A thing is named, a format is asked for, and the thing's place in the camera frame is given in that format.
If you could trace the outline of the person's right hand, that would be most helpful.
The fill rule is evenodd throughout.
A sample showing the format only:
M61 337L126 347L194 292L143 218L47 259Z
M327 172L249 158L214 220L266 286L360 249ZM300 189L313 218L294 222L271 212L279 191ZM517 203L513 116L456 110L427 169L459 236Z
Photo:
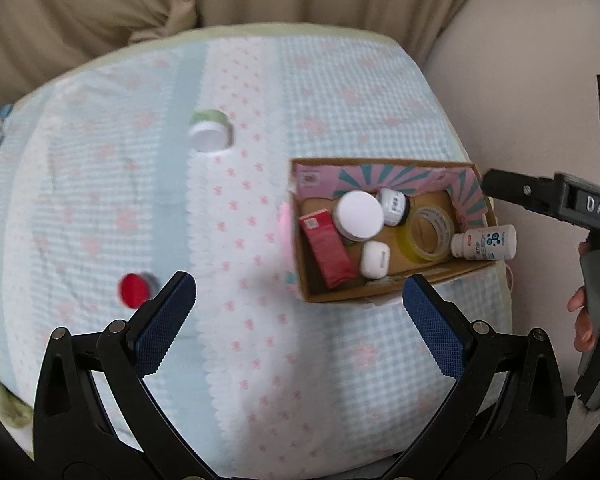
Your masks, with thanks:
M570 313L577 313L574 321L573 345L577 351L584 353L593 349L596 343L593 323L588 314L588 296L585 285L580 286L567 302Z

